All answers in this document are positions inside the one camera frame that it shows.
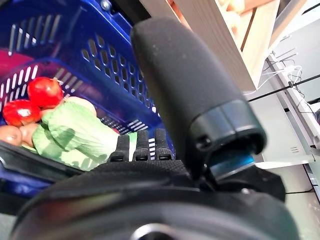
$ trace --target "black foam grip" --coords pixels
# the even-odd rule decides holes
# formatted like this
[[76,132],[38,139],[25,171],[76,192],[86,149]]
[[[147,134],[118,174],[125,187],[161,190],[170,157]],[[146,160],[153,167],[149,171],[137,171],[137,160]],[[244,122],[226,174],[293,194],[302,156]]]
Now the black foam grip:
[[138,23],[131,31],[131,41],[179,155],[185,153],[193,119],[223,103],[244,100],[217,57],[178,21],[151,18]]

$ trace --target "potato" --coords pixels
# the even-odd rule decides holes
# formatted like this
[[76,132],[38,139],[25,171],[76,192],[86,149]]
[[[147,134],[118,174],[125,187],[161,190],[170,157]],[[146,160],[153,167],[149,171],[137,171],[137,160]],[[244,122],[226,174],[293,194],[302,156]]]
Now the potato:
[[20,127],[20,131],[22,133],[22,143],[24,145],[27,145],[31,148],[34,147],[34,144],[32,142],[32,135],[34,134],[38,126],[39,124],[37,123],[30,123],[28,125]]
[[0,140],[14,146],[22,144],[22,133],[16,126],[0,126]]

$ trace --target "metal screw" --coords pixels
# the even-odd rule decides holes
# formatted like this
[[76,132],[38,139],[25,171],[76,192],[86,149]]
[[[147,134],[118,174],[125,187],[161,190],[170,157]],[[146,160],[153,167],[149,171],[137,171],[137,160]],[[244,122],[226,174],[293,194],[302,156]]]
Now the metal screw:
[[243,194],[250,194],[250,190],[249,190],[248,188],[242,188],[242,189],[241,189],[241,192],[242,192]]
[[101,0],[100,5],[101,5],[101,8],[105,11],[109,11],[111,8],[111,4],[108,0]]

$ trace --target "red tomato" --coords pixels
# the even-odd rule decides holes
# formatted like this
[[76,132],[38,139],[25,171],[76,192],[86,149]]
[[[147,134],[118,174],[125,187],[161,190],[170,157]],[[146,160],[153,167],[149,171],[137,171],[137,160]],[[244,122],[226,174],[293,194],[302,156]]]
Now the red tomato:
[[7,124],[20,127],[38,122],[41,119],[41,110],[29,100],[14,100],[3,108],[3,117]]
[[35,105],[45,108],[54,108],[64,98],[58,81],[44,76],[28,84],[28,95]]

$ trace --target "shopping basket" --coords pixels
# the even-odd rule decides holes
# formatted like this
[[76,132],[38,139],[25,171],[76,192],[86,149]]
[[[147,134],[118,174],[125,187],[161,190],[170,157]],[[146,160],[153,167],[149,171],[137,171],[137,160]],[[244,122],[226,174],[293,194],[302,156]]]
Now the shopping basket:
[[[0,112],[9,101],[27,99],[34,78],[56,78],[66,97],[89,100],[105,125],[120,134],[148,130],[154,146],[154,130],[163,124],[135,61],[131,25],[112,11],[110,2],[104,3],[11,0],[1,6]],[[0,124],[6,124],[2,114]],[[2,189],[27,197],[81,173],[5,143],[0,161],[0,178],[6,181]]]

